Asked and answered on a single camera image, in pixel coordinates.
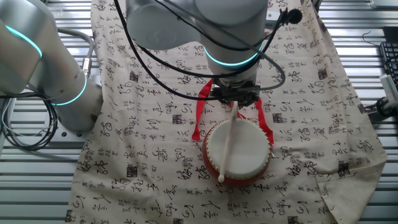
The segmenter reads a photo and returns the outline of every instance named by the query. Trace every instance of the red strap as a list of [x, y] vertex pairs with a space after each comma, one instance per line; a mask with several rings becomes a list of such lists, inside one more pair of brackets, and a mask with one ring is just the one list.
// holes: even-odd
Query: red strap
[[271, 146], [274, 145], [274, 135], [271, 129], [268, 128], [268, 125], [266, 123], [266, 118], [264, 117], [264, 112], [262, 111], [262, 100], [259, 98], [258, 102], [254, 103], [257, 109], [259, 110], [259, 126], [260, 128], [267, 133], [268, 140], [271, 144]]
[[[213, 80], [210, 80], [200, 91], [199, 97], [205, 98], [210, 94], [211, 90], [211, 84], [213, 84]], [[267, 123], [266, 123], [266, 118], [264, 117], [264, 112], [262, 111], [262, 101], [259, 98], [258, 102], [254, 103], [255, 106], [257, 107], [259, 114], [259, 126], [260, 128], [267, 133], [268, 140], [271, 144], [271, 146], [274, 145], [274, 135], [271, 129], [269, 129]], [[205, 101], [204, 100], [198, 100], [197, 101], [197, 123], [195, 125], [195, 131], [192, 134], [192, 139], [196, 141], [200, 141], [200, 131], [198, 128], [198, 123], [200, 120], [201, 112], [203, 111], [203, 108], [205, 107]], [[243, 116], [241, 113], [238, 112], [238, 116], [240, 118], [246, 119], [245, 116]]]
[[[213, 84], [213, 80], [211, 79], [201, 90], [199, 93], [200, 98], [206, 98], [210, 94], [211, 84]], [[205, 107], [204, 100], [197, 101], [197, 123], [195, 125], [195, 130], [192, 134], [192, 139], [196, 141], [200, 141], [200, 131], [198, 128], [201, 112], [203, 111], [203, 107]]]

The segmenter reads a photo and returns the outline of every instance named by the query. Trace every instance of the calligraphy cloth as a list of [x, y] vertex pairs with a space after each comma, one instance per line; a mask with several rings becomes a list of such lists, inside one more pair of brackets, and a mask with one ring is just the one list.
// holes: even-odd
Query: calligraphy cloth
[[[120, 4], [124, 11], [125, 1]], [[192, 140], [196, 101], [167, 92], [146, 74], [112, 0], [93, 0], [92, 6], [104, 103], [78, 160], [67, 222], [358, 221], [387, 156], [309, 0], [269, 1], [270, 11], [297, 8], [303, 19], [281, 27], [267, 51], [286, 72], [283, 86], [261, 93], [275, 158], [260, 180], [241, 188], [217, 183], [206, 170], [202, 143]], [[210, 74], [199, 43], [151, 52], [182, 69]], [[183, 94], [198, 96], [208, 82], [139, 53], [162, 82]], [[261, 60], [257, 84], [279, 80], [275, 67]], [[207, 101], [198, 122], [201, 140], [230, 112]], [[239, 112], [258, 121], [254, 105]]]

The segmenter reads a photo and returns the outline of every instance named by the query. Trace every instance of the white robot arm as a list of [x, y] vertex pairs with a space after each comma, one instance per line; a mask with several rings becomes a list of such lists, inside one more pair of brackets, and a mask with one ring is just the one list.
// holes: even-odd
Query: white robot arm
[[52, 13], [39, 0], [0, 0], [0, 91], [27, 84], [52, 98], [60, 122], [91, 130], [103, 103], [101, 87], [85, 75], [62, 44]]
[[[213, 74], [234, 74], [212, 77], [211, 95], [249, 106], [259, 98], [255, 82], [264, 29], [279, 17], [267, 6], [268, 0], [127, 0], [127, 30], [141, 48], [153, 50], [200, 42]], [[302, 18], [296, 9], [283, 13], [281, 23]]]

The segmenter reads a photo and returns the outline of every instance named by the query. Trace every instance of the wooden drumstick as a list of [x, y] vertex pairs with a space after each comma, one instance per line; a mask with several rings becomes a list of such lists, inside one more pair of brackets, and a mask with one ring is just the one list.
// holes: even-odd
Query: wooden drumstick
[[218, 182], [220, 182], [220, 183], [224, 182], [227, 158], [228, 158], [229, 152], [231, 150], [231, 140], [232, 140], [231, 135], [232, 135], [234, 123], [236, 121], [236, 117], [238, 115], [238, 108], [239, 108], [238, 102], [234, 101], [233, 107], [232, 107], [231, 118], [229, 119], [229, 129], [228, 129], [228, 132], [226, 135], [226, 140], [225, 140], [225, 145], [224, 145], [224, 150], [223, 150], [223, 160], [221, 161], [220, 175], [218, 176]]

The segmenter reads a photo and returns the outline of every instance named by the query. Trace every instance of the red drum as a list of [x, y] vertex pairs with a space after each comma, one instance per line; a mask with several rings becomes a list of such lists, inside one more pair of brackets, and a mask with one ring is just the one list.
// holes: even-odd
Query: red drum
[[[229, 121], [226, 119], [206, 135], [202, 154], [209, 173], [218, 178]], [[224, 184], [242, 187], [255, 183], [265, 173], [271, 158], [267, 134], [254, 122], [236, 118], [231, 133], [231, 149], [226, 163]]]

